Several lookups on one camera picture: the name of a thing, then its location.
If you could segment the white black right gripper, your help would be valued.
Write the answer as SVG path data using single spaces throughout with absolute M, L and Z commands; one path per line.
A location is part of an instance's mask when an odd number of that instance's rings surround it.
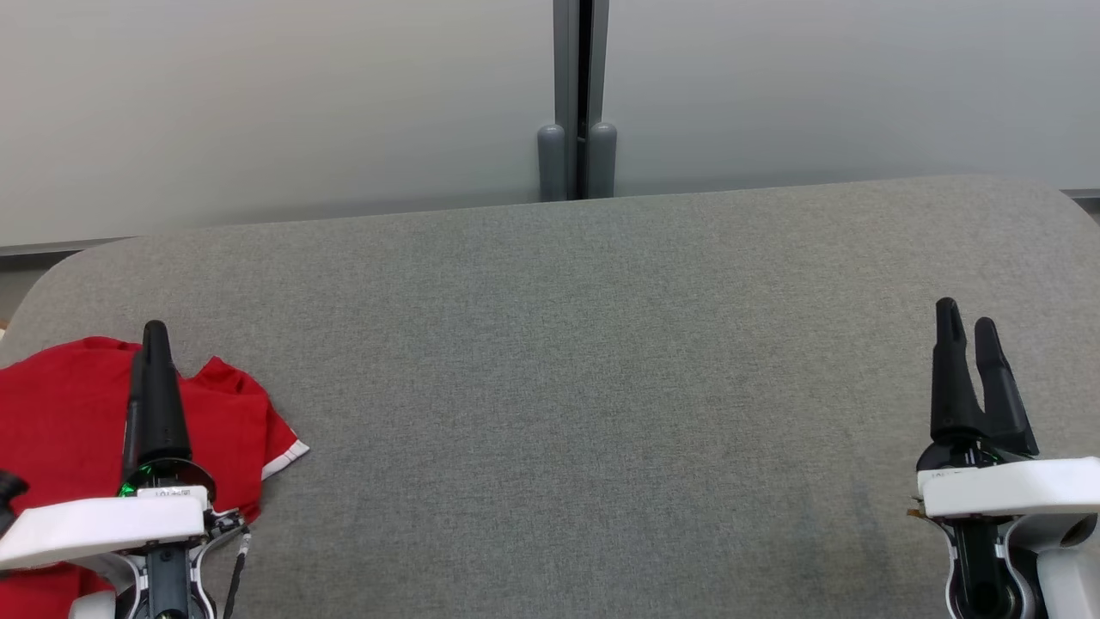
M 975 361 L 982 382 L 985 412 L 974 391 L 968 341 L 954 298 L 935 303 L 932 349 L 930 436 L 949 444 L 986 434 L 994 445 L 1037 457 L 1040 447 L 1018 382 L 1001 346 L 993 318 L 975 322 Z M 1037 458 L 985 468 L 919 471 L 919 499 L 930 518 L 1097 513 L 1099 458 Z

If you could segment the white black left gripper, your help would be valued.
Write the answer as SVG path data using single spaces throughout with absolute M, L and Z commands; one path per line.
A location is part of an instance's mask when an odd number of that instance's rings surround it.
M 4 571 L 50 567 L 59 561 L 205 535 L 205 513 L 212 509 L 216 483 L 189 462 L 193 446 L 182 407 L 180 373 L 165 322 L 146 322 L 142 347 L 132 358 L 129 387 L 118 496 L 25 509 L 4 533 Z

